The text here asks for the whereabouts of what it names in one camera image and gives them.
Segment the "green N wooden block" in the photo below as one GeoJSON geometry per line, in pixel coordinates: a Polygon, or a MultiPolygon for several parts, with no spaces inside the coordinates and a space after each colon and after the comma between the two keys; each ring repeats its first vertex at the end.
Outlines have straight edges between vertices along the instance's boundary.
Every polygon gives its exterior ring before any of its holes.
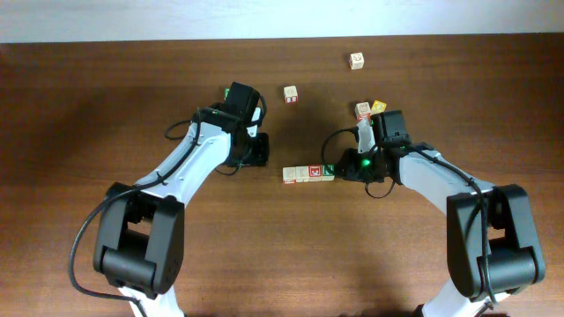
{"type": "Polygon", "coordinates": [[[333,181],[334,179],[334,165],[322,165],[322,181],[333,181]]]}

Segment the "wooden block red E face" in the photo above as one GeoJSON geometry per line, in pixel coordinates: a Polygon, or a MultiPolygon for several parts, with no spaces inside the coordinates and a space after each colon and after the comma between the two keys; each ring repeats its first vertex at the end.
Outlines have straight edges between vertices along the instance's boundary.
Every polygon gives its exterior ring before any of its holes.
{"type": "Polygon", "coordinates": [[[321,165],[308,166],[308,180],[321,181],[323,179],[323,168],[321,165]]]}

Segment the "wooden block red bottom face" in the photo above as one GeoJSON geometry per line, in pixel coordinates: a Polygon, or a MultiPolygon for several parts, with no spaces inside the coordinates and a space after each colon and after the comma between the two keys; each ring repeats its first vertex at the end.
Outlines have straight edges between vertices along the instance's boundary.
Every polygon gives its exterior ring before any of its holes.
{"type": "Polygon", "coordinates": [[[285,184],[296,182],[296,168],[294,166],[283,168],[283,182],[285,184]]]}

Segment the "wooden block letter I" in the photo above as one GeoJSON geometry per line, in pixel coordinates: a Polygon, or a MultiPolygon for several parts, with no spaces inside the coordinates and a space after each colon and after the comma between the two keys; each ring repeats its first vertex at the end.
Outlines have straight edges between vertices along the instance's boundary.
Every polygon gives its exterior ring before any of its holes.
{"type": "Polygon", "coordinates": [[[296,166],[295,167],[295,179],[297,182],[308,182],[309,181],[309,168],[308,166],[296,166]]]}

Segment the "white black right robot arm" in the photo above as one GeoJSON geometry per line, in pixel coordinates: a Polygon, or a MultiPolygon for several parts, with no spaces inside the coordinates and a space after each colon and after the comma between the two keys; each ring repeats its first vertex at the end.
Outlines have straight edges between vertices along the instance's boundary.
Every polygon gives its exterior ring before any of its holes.
{"type": "Polygon", "coordinates": [[[496,186],[449,163],[432,145],[414,143],[401,111],[349,128],[357,143],[329,172],[369,186],[390,179],[426,198],[446,217],[449,280],[417,316],[482,316],[538,284],[546,265],[526,191],[496,186]]]}

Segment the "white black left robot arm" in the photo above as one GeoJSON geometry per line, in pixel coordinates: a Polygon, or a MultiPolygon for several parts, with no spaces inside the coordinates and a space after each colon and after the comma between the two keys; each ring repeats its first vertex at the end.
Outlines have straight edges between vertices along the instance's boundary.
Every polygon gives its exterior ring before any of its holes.
{"type": "Polygon", "coordinates": [[[112,185],[100,206],[94,269],[136,316],[181,316],[174,281],[184,256],[189,201],[218,166],[265,166],[269,138],[259,132],[263,96],[232,83],[226,99],[197,111],[186,135],[153,171],[112,185]]]}

